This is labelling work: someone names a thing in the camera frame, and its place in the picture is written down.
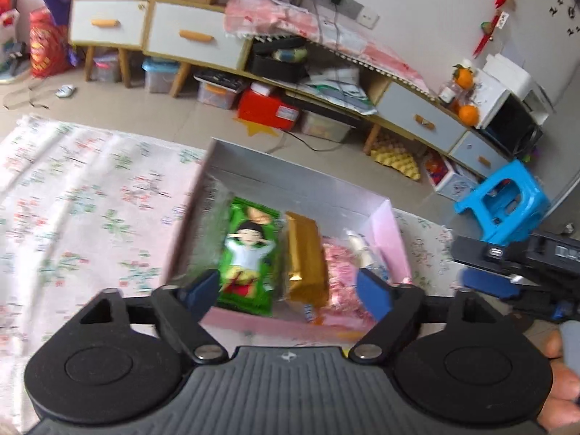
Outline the person's right hand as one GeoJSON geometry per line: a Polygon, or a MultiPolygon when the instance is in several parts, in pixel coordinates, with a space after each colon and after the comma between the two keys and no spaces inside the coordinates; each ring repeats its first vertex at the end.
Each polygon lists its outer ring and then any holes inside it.
{"type": "Polygon", "coordinates": [[[551,364],[552,386],[538,421],[547,431],[579,423],[579,376],[563,362],[562,334],[554,330],[544,341],[543,354],[551,364]]]}

